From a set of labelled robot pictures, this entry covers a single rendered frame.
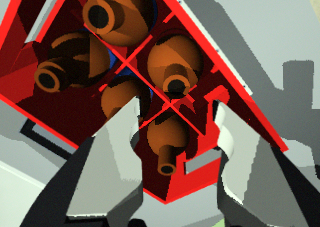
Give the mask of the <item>red crate with dividers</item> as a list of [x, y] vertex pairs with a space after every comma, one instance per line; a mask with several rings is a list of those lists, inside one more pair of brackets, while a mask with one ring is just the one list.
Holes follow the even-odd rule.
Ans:
[[[282, 152], [288, 150], [250, 95], [177, 0], [156, 0], [156, 24], [139, 47], [144, 39], [133, 46], [116, 47], [92, 32], [84, 24], [82, 15], [87, 0], [57, 0], [37, 38], [25, 43], [45, 2], [46, 0], [11, 0], [9, 3], [0, 25], [0, 99], [77, 149], [107, 120], [101, 108], [103, 91], [127, 65], [153, 90], [150, 109], [139, 123], [139, 141], [134, 148], [142, 163], [143, 191], [153, 198], [168, 204], [217, 182], [220, 158], [188, 174], [185, 164], [218, 145], [220, 130], [212, 120], [213, 100], [219, 99], [225, 103], [273, 147]], [[42, 90], [34, 80], [34, 73], [40, 63], [48, 60], [51, 43], [64, 33], [85, 27], [103, 42], [119, 61], [91, 87], [69, 86], [64, 91], [52, 93]], [[152, 82], [147, 69], [148, 56], [156, 38], [171, 28], [187, 31], [204, 57], [201, 78], [181, 99], [167, 97], [164, 91]], [[112, 75], [123, 62], [124, 65]], [[147, 129], [149, 122], [169, 107], [189, 124], [190, 140], [186, 150], [176, 157], [176, 173], [164, 176], [158, 172], [159, 156], [148, 145]]]

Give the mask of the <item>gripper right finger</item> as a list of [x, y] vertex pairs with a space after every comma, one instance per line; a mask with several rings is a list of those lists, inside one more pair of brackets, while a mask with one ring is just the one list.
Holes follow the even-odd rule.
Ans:
[[279, 148], [218, 99], [212, 120], [223, 153], [217, 208], [225, 227], [320, 227], [319, 191]]

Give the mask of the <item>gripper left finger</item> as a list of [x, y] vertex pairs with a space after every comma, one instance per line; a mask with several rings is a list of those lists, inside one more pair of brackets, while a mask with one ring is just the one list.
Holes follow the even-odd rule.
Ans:
[[[138, 120], [137, 120], [138, 117]], [[143, 203], [136, 95], [87, 137], [35, 199], [19, 227], [128, 227]]]

